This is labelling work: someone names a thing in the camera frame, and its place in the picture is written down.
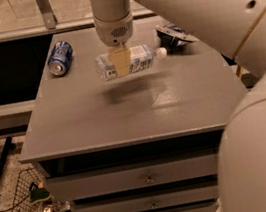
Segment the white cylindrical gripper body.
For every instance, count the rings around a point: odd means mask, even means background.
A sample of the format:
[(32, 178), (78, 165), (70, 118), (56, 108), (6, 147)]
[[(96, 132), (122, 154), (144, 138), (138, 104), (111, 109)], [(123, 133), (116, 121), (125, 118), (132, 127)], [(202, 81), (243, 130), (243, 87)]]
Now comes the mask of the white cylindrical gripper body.
[(125, 44), (133, 34), (132, 12), (128, 12), (123, 18), (117, 21), (103, 21), (94, 18), (94, 25), (99, 39), (106, 46), (113, 47), (121, 43)]

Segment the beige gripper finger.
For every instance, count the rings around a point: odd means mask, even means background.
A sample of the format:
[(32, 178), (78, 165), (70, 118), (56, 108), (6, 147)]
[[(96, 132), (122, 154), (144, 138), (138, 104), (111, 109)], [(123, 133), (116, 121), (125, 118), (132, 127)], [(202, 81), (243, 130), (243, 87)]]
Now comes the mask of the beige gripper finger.
[(131, 62), (131, 50), (125, 44), (119, 44), (109, 49), (109, 57), (119, 77), (129, 74), (129, 63)]

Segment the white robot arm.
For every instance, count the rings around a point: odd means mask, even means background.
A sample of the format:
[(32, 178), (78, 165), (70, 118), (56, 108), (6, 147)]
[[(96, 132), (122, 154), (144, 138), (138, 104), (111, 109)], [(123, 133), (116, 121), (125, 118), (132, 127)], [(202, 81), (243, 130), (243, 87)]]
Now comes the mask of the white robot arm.
[[(222, 135), (224, 212), (266, 212), (266, 0), (134, 0), (193, 33), (257, 77)], [(91, 0), (99, 33), (129, 14), (128, 0)]]

